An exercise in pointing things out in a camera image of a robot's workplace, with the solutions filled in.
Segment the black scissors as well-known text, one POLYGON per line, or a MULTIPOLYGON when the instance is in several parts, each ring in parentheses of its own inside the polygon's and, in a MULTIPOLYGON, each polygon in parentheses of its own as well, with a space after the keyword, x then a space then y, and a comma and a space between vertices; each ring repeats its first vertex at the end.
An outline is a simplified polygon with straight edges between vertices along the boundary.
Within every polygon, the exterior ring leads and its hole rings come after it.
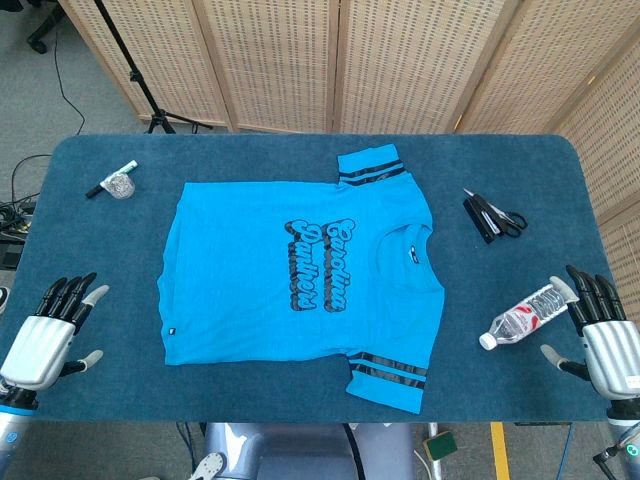
MULTIPOLYGON (((468 198, 469 196, 471 196, 473 194, 477 194, 477 193, 474 193, 474 192, 472 192, 472 191, 470 191, 470 190, 468 190, 466 188, 464 188, 463 191, 467 195, 466 198, 468 198)), ((528 223, 527 223, 526 219, 522 215, 520 215, 519 213, 511 212, 511 211, 505 212, 505 211, 499 209, 497 206, 493 205, 492 203, 488 202, 487 200, 486 200, 486 202, 489 204, 489 206, 500 217, 500 220, 502 222, 501 229, 502 229, 502 232, 503 232, 503 234, 501 236, 508 236, 508 237, 511 237, 511 238, 517 238, 528 227, 528 223)))

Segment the black floor box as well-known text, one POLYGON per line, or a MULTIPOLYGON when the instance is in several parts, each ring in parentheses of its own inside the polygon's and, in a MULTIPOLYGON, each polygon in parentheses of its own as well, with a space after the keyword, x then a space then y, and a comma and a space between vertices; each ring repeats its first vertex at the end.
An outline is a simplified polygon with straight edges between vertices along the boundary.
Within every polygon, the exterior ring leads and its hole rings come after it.
POLYGON ((0 243, 0 270, 15 271, 20 262, 23 244, 0 243))

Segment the black office chair base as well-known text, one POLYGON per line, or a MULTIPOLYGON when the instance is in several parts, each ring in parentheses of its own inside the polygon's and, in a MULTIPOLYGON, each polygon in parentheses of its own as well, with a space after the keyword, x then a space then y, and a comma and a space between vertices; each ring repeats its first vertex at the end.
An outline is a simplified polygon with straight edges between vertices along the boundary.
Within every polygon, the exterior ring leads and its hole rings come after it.
POLYGON ((37 9, 42 8, 45 2, 49 2, 54 5, 53 9, 48 13, 42 24, 27 38, 27 43, 35 52, 45 54, 47 52, 47 46, 43 42, 43 38, 58 26, 58 24, 66 17, 66 13, 60 5, 59 0, 26 1, 29 5, 37 9))

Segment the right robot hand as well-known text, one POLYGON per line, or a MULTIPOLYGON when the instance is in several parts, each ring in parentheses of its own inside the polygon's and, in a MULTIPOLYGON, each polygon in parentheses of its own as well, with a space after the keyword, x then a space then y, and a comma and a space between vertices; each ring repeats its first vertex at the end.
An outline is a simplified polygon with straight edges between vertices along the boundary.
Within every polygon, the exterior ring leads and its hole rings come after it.
POLYGON ((616 287, 604 276, 566 267, 573 289, 564 285, 567 311, 584 351, 578 363, 552 346, 540 350, 556 369, 586 381, 611 402, 640 400, 640 330, 629 320, 616 287))

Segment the black tripod stand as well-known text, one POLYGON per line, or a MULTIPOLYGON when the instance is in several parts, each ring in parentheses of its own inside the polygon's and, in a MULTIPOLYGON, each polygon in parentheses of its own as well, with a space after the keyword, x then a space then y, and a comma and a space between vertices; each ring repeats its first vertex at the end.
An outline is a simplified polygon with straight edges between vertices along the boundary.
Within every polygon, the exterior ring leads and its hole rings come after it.
POLYGON ((138 66, 136 65, 133 57, 131 56, 122 36, 120 35, 112 17, 110 16, 106 6, 104 5, 103 0, 93 0, 96 8, 98 9, 104 23, 106 24, 111 36, 113 37, 116 45, 118 46, 120 52, 124 56, 125 61, 127 62, 130 73, 129 80, 133 83, 136 83, 141 89, 147 103, 151 107, 152 114, 149 121, 149 126, 147 128, 146 133, 152 134, 156 127, 161 127, 162 130, 166 134, 175 134, 176 131, 174 127, 169 122, 170 119, 180 120, 182 122, 186 122, 191 126, 191 133, 197 134, 200 128, 204 128, 207 130, 212 130, 214 128, 213 125, 205 124, 200 121, 187 118, 181 115, 177 115, 171 112, 167 112, 166 110, 160 108, 151 93, 145 78, 138 66))

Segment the green and yellow pad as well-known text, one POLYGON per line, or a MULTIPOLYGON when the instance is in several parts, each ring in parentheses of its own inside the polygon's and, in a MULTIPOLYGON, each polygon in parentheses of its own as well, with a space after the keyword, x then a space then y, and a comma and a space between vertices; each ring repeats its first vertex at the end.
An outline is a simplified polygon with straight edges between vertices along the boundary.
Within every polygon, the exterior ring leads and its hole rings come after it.
POLYGON ((458 450, 454 434, 451 431, 442 431, 435 436, 426 438, 422 445, 431 462, 440 461, 458 450))

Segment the wicker folding screen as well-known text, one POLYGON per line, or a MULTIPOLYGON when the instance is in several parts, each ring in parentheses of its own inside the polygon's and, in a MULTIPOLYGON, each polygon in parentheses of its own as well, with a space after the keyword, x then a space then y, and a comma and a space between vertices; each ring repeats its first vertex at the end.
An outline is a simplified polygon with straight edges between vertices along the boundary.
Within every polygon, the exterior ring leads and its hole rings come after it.
POLYGON ((629 316, 640 323, 640 0, 60 0, 134 114, 164 107, 269 139, 414 134, 491 196, 507 140, 577 148, 629 316))

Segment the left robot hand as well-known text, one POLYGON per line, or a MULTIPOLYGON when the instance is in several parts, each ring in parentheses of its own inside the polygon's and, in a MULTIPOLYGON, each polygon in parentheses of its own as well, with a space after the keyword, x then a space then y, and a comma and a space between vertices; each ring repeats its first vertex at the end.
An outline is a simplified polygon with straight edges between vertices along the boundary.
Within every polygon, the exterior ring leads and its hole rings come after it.
POLYGON ((29 415, 38 408, 37 394, 60 378, 84 373, 103 357, 95 350, 70 360, 70 348, 108 285, 90 286, 97 274, 61 277, 45 291, 35 312, 22 323, 0 365, 0 413, 29 415))

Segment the silver table leg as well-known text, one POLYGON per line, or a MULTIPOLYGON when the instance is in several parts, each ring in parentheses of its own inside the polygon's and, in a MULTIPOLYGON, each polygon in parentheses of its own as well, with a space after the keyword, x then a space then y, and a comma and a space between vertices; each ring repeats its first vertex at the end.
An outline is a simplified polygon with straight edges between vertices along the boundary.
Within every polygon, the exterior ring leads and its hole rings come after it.
MULTIPOLYGON (((432 441, 439 434, 439 427, 437 422, 429 422, 427 424, 427 439, 432 441)), ((430 466, 429 466, 430 474, 432 475, 432 480, 442 480, 442 469, 439 460, 434 460, 430 458, 430 466)))

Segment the white perforated plate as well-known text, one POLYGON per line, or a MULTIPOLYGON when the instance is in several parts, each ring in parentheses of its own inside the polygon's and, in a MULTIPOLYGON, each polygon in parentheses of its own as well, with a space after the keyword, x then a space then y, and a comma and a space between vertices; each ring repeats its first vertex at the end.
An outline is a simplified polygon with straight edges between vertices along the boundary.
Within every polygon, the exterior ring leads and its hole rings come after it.
POLYGON ((213 480, 223 472, 226 458, 220 452, 211 452, 196 466, 188 480, 213 480))

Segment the black stapler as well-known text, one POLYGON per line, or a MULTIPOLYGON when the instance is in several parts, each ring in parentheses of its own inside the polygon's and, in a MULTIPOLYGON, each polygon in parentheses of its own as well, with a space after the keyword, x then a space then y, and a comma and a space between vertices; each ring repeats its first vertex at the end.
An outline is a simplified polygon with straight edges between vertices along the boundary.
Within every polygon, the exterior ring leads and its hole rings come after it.
POLYGON ((463 206, 487 244, 503 234, 500 217, 480 195, 469 196, 464 200, 463 206))

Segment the black marker white cap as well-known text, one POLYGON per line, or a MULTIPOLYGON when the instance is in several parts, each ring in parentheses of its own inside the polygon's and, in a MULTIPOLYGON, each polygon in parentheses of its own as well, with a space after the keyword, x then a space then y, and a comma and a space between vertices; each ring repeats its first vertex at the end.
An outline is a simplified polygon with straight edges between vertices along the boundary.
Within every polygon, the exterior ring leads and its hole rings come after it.
MULTIPOLYGON (((131 173, 134 169, 136 169, 137 167, 138 167, 138 163, 137 163, 135 160, 132 160, 132 161, 128 162, 126 165, 124 165, 123 167, 121 167, 120 169, 118 169, 118 170, 114 171, 113 173, 109 174, 108 176, 110 176, 110 175, 112 175, 112 174, 114 174, 114 173, 126 173, 126 174, 128 174, 128 175, 129 175, 129 177, 130 177, 130 173, 131 173)), ((100 185, 100 183, 101 183, 102 181, 100 181, 96 186, 94 186, 91 190, 89 190, 89 191, 85 194, 85 196, 86 196, 88 199, 94 198, 94 197, 95 197, 96 195, 98 195, 99 193, 101 193, 101 192, 105 191, 105 190, 101 187, 101 185, 100 185)))

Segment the blue printed t-shirt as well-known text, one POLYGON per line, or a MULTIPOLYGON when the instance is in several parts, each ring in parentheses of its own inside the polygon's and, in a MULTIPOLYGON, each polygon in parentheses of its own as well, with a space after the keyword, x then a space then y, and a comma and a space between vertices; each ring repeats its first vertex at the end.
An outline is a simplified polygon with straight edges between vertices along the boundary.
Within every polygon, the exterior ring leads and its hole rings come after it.
POLYGON ((167 365, 341 355, 350 395, 420 412, 445 302, 432 213, 392 144, 337 167, 185 184, 157 281, 167 365))

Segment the yellow floor tape strip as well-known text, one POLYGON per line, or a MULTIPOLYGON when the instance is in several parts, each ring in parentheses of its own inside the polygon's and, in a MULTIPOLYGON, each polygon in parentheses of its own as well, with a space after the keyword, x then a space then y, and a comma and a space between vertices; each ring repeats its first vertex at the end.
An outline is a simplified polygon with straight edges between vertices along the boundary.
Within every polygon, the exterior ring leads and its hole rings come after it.
POLYGON ((491 422, 490 434, 494 456, 496 480, 511 480, 503 423, 491 422))

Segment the blue-grey robot torso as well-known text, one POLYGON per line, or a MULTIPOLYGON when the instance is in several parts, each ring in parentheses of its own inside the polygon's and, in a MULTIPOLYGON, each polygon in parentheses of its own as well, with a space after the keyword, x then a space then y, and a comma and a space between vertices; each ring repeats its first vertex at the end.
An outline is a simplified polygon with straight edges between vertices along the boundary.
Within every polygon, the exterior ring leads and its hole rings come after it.
POLYGON ((415 480, 406 423, 208 423, 212 480, 415 480))

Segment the dark blue table carpet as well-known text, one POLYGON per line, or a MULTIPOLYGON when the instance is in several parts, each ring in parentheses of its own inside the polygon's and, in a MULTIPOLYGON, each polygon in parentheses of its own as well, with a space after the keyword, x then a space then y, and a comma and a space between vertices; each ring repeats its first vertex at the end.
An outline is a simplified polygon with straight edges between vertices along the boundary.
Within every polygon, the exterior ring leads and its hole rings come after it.
POLYGON ((90 272, 108 294, 72 345, 74 357, 100 349, 89 371, 60 380, 39 395, 38 416, 55 421, 242 421, 342 423, 405 421, 408 414, 346 392, 346 360, 243 362, 168 367, 160 337, 156 281, 162 253, 187 181, 335 182, 337 158, 392 143, 421 187, 434 218, 429 257, 446 292, 443 321, 431 356, 417 420, 442 422, 600 421, 607 402, 586 382, 551 366, 548 343, 582 360, 568 315, 520 343, 483 350, 478 342, 492 318, 540 288, 567 265, 607 274, 587 188, 573 146, 556 135, 507 140, 516 161, 507 187, 491 196, 469 184, 489 157, 452 173, 424 150, 446 155, 421 135, 266 134, 82 135, 53 153, 5 314, 0 318, 0 362, 24 319, 58 278, 90 272), (85 194, 135 160, 134 194, 115 199, 85 194), (463 207, 466 188, 499 209, 522 215, 517 238, 487 244, 463 207))

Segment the clear plastic water bottle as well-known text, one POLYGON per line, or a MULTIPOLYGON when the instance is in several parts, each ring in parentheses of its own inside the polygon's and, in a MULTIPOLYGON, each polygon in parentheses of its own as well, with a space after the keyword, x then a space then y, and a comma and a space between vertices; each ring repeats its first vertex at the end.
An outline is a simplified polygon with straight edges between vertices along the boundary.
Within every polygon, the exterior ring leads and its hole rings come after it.
POLYGON ((479 337, 487 351, 498 345, 515 344, 564 313, 579 297, 559 277, 533 292, 516 305, 494 318, 487 332, 479 337))

